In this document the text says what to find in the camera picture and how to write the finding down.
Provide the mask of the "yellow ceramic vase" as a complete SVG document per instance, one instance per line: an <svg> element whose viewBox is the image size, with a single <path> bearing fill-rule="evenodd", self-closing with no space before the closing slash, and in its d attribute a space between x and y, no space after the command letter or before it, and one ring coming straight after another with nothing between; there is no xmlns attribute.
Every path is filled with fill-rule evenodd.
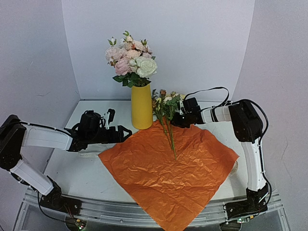
<svg viewBox="0 0 308 231"><path fill-rule="evenodd" d="M131 118L134 128L148 129L153 124L153 109L150 85L132 87Z"/></svg>

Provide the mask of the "cream printed ribbon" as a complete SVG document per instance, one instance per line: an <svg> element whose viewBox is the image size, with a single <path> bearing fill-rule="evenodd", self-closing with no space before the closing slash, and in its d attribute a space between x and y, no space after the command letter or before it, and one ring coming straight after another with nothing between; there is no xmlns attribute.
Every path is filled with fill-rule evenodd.
<svg viewBox="0 0 308 231"><path fill-rule="evenodd" d="M78 155L83 158L96 158L100 153L101 152L95 152L95 151L84 151L84 152L80 151L78 152Z"/></svg>

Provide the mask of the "orange yellow wrapping paper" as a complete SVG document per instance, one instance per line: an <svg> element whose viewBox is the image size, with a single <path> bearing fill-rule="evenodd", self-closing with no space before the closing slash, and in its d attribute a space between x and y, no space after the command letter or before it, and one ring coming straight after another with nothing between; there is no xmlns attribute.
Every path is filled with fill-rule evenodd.
<svg viewBox="0 0 308 231"><path fill-rule="evenodd" d="M176 203L207 204L238 155L208 130L173 127L177 160L159 122L100 153L115 181L144 205L155 194Z"/></svg>

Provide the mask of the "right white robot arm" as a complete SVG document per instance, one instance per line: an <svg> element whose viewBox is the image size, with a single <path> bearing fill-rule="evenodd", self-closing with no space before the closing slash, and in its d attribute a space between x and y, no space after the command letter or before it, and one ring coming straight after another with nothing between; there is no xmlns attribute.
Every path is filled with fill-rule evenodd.
<svg viewBox="0 0 308 231"><path fill-rule="evenodd" d="M189 128L192 124L232 123L233 133L244 150L248 184L245 200L225 204L228 220L257 216L267 211L272 196L272 185L265 175L262 152L262 139L269 123L262 122L257 113L261 110L249 99L224 101L202 109L196 98L185 98L178 103L171 120L172 125L180 128Z"/></svg>

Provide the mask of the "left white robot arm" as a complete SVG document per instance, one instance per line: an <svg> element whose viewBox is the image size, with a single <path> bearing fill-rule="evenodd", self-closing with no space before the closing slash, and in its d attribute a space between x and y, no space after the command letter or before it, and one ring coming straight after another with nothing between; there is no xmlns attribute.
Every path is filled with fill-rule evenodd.
<svg viewBox="0 0 308 231"><path fill-rule="evenodd" d="M22 152L50 149L78 153L93 144L122 143L132 131L123 125L111 126L114 116L114 109L104 115L87 110L74 126L59 129L10 115L0 127L0 167L38 194L39 207L77 215L82 202L64 196L56 181L34 167Z"/></svg>

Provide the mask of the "white and pink flowers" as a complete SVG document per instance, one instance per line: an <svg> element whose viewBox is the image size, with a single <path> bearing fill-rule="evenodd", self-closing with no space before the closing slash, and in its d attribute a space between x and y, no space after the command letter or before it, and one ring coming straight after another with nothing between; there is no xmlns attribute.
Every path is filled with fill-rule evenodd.
<svg viewBox="0 0 308 231"><path fill-rule="evenodd" d="M128 31L123 36L119 42L114 37L107 40L110 47L105 51L105 58L115 70L113 80L124 87L145 87L157 73L156 57L147 39L135 40Z"/></svg>

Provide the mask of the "loose bouquet flower stems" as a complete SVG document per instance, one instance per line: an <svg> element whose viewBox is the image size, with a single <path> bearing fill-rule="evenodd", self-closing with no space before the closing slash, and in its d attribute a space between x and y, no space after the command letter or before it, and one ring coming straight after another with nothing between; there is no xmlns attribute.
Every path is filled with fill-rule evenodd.
<svg viewBox="0 0 308 231"><path fill-rule="evenodd" d="M177 153L174 144L171 120L178 110L178 104L183 101L184 98L184 94L179 94L175 91L167 94L165 90L160 90L159 92L157 92L156 89L152 90L153 115L158 119L163 128L170 148L173 151L175 160L177 160Z"/></svg>

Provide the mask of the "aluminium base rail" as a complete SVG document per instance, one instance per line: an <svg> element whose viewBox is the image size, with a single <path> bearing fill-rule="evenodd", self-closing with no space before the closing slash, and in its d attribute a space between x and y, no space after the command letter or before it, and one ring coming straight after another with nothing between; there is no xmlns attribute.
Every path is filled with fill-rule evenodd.
<svg viewBox="0 0 308 231"><path fill-rule="evenodd" d="M146 203L58 195L56 201L27 189L14 225L16 231L288 231L280 195L261 202L251 194L213 199L207 204L176 203L157 194Z"/></svg>

